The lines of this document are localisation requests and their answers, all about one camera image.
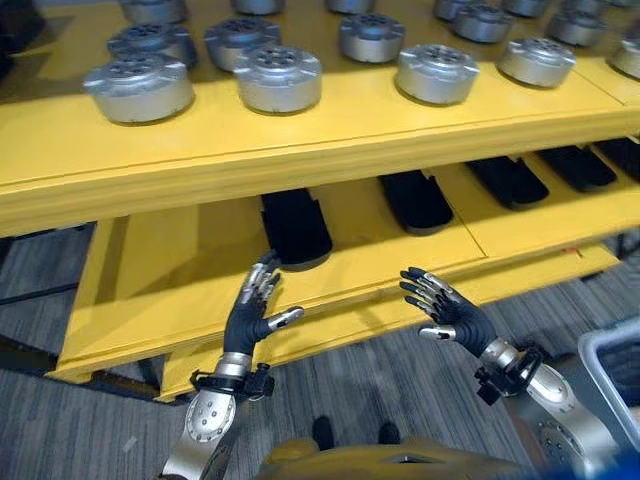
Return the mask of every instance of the yellow shelf rack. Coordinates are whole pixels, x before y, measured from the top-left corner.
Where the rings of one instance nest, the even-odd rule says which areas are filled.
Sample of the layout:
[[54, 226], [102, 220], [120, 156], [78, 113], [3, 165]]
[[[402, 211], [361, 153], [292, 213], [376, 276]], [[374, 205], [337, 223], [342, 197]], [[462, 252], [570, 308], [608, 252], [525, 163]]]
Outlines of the yellow shelf rack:
[[[503, 47], [455, 37], [429, 2], [380, 0], [378, 11], [407, 26], [407, 45], [445, 43], [478, 60], [468, 100], [437, 108], [398, 93], [395, 65], [342, 57], [341, 17], [322, 0], [291, 1], [270, 20], [285, 44], [320, 58], [323, 98], [304, 114], [274, 117], [247, 110], [232, 75], [206, 55], [205, 27], [232, 16], [229, 2], [187, 3], [200, 56], [196, 101], [138, 127], [109, 123], [82, 88], [108, 60], [107, 39], [126, 26], [118, 6], [45, 10], [48, 30], [0, 83], [0, 235], [611, 138], [640, 125], [640, 82], [604, 63], [632, 20], [625, 11], [610, 9], [607, 38], [577, 52], [560, 88], [540, 90], [503, 77], [494, 66]], [[546, 20], [518, 19], [510, 36], [540, 35]]]
[[[409, 265], [448, 279], [501, 268], [507, 278], [515, 262], [640, 224], [640, 185], [614, 165], [617, 182], [584, 195], [535, 154], [525, 158], [551, 191], [526, 212], [500, 207], [463, 165], [430, 169], [456, 219], [429, 237], [402, 231], [376, 179], [312, 188], [335, 252], [319, 267], [285, 275], [274, 310], [301, 305], [314, 318], [358, 308], [396, 295], [398, 271]], [[218, 340], [247, 268], [268, 248], [260, 207], [249, 197], [100, 222], [52, 375], [85, 381], [99, 369]], [[526, 282], [542, 286], [555, 278], [521, 284], [526, 290]], [[505, 295], [509, 288], [502, 287]]]

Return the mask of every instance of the black robot glove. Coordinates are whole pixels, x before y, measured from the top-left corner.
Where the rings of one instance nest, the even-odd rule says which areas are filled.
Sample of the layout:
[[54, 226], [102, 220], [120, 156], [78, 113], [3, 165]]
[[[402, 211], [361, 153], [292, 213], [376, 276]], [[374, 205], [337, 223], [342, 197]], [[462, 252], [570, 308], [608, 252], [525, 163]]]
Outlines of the black robot glove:
[[400, 272], [406, 282], [400, 287], [409, 292], [405, 300], [429, 315], [434, 323], [420, 327], [419, 335], [434, 340], [454, 340], [476, 357], [498, 335], [489, 318], [449, 284], [419, 268]]
[[286, 312], [264, 318], [267, 302], [280, 281], [280, 274], [276, 273], [278, 264], [276, 253], [271, 251], [251, 268], [227, 320], [225, 353], [252, 356], [256, 343], [304, 315], [302, 307], [292, 307]]

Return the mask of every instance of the yellow shelf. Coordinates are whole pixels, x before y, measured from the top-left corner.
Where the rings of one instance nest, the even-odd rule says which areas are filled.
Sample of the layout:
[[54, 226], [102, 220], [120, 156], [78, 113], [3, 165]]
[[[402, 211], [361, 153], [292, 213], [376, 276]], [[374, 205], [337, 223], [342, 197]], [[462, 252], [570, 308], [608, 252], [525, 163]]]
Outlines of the yellow shelf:
[[[259, 115], [205, 53], [204, 29], [231, 16], [228, 0], [188, 3], [201, 59], [191, 74], [196, 102], [171, 121], [139, 127], [109, 123], [81, 87], [107, 60], [106, 40], [126, 25], [118, 6], [46, 10], [55, 40], [37, 39], [41, 46], [20, 55], [0, 83], [0, 235], [615, 137], [640, 124], [632, 101], [639, 82], [596, 75], [592, 58], [581, 56], [556, 90], [516, 85], [493, 65], [502, 46], [453, 36], [424, 0], [380, 0], [378, 11], [406, 24], [407, 45], [442, 42], [474, 54], [481, 73], [466, 102], [435, 108], [405, 99], [394, 65], [343, 58], [341, 17], [321, 0], [296, 0], [272, 20], [284, 43], [322, 61], [323, 98], [300, 115]], [[628, 23], [614, 20], [619, 29]], [[511, 36], [540, 33], [536, 25], [519, 19]]]
[[[446, 278], [477, 275], [640, 223], [640, 186], [622, 172], [603, 192], [577, 194], [526, 158], [551, 190], [526, 212], [500, 207], [464, 165], [431, 169], [457, 218], [430, 237], [400, 229], [376, 179], [312, 188], [335, 251], [317, 268], [285, 275], [274, 310], [322, 314], [394, 294], [399, 269], [410, 264]], [[248, 266], [267, 248], [257, 197], [100, 222], [53, 375], [220, 337]]]
[[[484, 254], [457, 219], [430, 237], [406, 235], [377, 179], [311, 189], [334, 241], [329, 261], [285, 274], [274, 309], [309, 314], [395, 289], [401, 266], [439, 272]], [[257, 197], [100, 222], [57, 374], [68, 376], [211, 340], [249, 266], [268, 242]]]
[[[453, 285], [476, 304], [484, 304], [562, 282], [616, 265], [618, 260], [603, 245], [581, 247], [536, 260], [490, 269], [481, 274], [458, 275]], [[353, 309], [305, 318], [258, 344], [256, 362], [280, 365], [331, 348], [362, 341], [382, 333], [424, 322], [401, 296], [367, 303]], [[221, 340], [181, 348], [166, 357], [158, 401], [173, 401], [193, 390], [189, 377], [195, 370], [211, 371], [222, 354]]]
[[640, 224], [640, 185], [595, 153], [618, 179], [600, 192], [569, 188], [538, 155], [514, 155], [549, 189], [540, 205], [513, 212], [500, 206], [464, 164], [434, 170], [447, 200], [489, 257], [513, 257], [575, 245], [576, 239], [602, 238]]

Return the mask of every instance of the gray bin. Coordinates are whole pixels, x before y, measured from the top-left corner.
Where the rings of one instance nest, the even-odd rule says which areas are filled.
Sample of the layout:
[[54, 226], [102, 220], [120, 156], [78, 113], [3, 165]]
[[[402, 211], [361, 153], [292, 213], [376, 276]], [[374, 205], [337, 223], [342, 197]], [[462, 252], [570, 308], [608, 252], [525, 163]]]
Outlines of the gray bin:
[[[598, 402], [594, 413], [623, 449], [633, 447], [640, 451], [640, 424], [631, 412], [632, 407], [638, 407], [640, 395], [640, 316], [582, 335], [578, 351], [586, 370], [586, 375], [578, 378], [595, 385], [604, 400]], [[579, 388], [576, 383], [583, 383], [576, 378], [571, 380], [574, 388]]]

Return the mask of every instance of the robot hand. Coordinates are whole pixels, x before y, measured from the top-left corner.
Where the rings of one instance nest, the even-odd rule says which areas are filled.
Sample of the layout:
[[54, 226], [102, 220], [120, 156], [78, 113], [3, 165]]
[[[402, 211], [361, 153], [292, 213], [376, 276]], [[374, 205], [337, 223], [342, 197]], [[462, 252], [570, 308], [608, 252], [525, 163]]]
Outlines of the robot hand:
[[498, 338], [489, 318], [440, 278], [415, 267], [400, 275], [408, 280], [400, 282], [400, 287], [410, 293], [405, 297], [407, 303], [433, 320], [420, 328], [421, 337], [454, 340], [478, 358]]
[[278, 263], [276, 253], [271, 251], [251, 268], [227, 321], [225, 353], [252, 356], [256, 343], [304, 315], [301, 307], [293, 307], [264, 318], [267, 302], [280, 281], [280, 274], [275, 272]]
[[280, 280], [277, 267], [275, 252], [269, 252], [251, 268], [242, 284], [225, 328], [224, 353], [213, 373], [194, 372], [192, 382], [199, 391], [160, 478], [221, 479], [246, 416], [246, 400], [273, 391], [268, 365], [258, 365], [258, 371], [250, 373], [253, 350], [260, 340], [304, 314], [302, 308], [293, 307], [264, 318], [267, 302]]

